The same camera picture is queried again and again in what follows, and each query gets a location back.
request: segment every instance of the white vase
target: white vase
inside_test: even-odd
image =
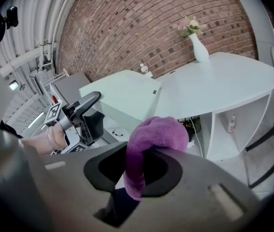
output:
[[[196,57],[196,60],[198,62],[205,62],[209,59],[209,52],[205,48],[205,46],[201,43],[201,41],[198,39],[197,34],[193,33],[189,36],[191,41],[193,42],[194,47],[194,54]]]

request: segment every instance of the table top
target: table top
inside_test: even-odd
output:
[[[156,80],[161,82],[154,116],[185,118],[250,102],[274,89],[274,67],[217,52]]]

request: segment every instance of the black camera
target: black camera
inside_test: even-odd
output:
[[[15,28],[19,24],[17,18],[17,7],[12,6],[9,9],[7,9],[7,15],[5,16],[5,18],[3,18],[0,14],[0,42],[2,41],[3,36],[5,35],[6,24],[7,29],[9,29],[10,27]]]

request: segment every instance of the ceiling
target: ceiling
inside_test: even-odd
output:
[[[19,87],[2,120],[23,137],[45,131],[43,122],[51,103],[30,80],[35,76],[39,85],[55,76],[56,48],[69,10],[75,0],[7,0],[0,9],[5,17],[7,8],[18,8],[19,24],[6,30],[0,43],[0,74]],[[30,128],[30,123],[41,113]]]

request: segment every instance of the purple towel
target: purple towel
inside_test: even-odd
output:
[[[131,134],[127,144],[125,189],[134,200],[141,200],[145,187],[142,151],[152,146],[186,151],[188,134],[185,127],[172,117],[152,117],[142,122]]]

